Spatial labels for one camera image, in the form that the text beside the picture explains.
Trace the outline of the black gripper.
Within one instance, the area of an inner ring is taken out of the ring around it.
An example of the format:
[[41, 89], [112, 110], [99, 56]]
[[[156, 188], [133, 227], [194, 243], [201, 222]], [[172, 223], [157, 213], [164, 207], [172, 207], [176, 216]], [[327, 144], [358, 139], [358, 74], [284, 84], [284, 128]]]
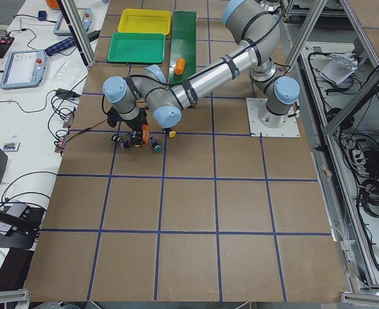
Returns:
[[139, 108], [138, 115], [133, 117], [131, 120], [126, 120], [122, 118], [121, 115], [111, 108], [107, 112], [107, 124], [110, 127], [115, 127], [118, 122], [125, 122], [131, 129], [130, 141], [135, 146], [139, 146], [139, 137], [143, 135], [143, 125], [147, 125], [147, 113], [143, 108]]

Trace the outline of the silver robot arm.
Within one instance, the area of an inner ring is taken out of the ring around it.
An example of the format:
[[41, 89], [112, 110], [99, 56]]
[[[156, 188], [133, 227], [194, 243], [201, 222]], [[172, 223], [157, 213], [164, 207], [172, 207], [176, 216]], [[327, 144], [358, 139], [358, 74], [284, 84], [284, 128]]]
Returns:
[[291, 106], [296, 103], [299, 83], [280, 74], [271, 56], [280, 39], [279, 22], [257, 1], [230, 1], [222, 21], [238, 47], [202, 71], [175, 86], [168, 86], [158, 65], [144, 68], [139, 74], [108, 78], [103, 86], [104, 98], [111, 103], [105, 112], [107, 124], [115, 127], [124, 122], [131, 133], [127, 140], [119, 138], [121, 146], [149, 145], [149, 125], [145, 108], [137, 102], [144, 99], [158, 125], [169, 134], [181, 120], [181, 112], [195, 106], [198, 100], [245, 71], [252, 82], [266, 95], [259, 120], [266, 126], [284, 125]]

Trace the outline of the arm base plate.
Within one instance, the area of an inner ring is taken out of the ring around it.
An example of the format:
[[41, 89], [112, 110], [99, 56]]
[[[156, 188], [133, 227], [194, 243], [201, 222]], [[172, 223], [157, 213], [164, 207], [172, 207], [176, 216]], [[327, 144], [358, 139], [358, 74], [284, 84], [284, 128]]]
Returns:
[[247, 98], [250, 136], [262, 138], [300, 138], [293, 108], [287, 115], [274, 115], [267, 109], [267, 98]]

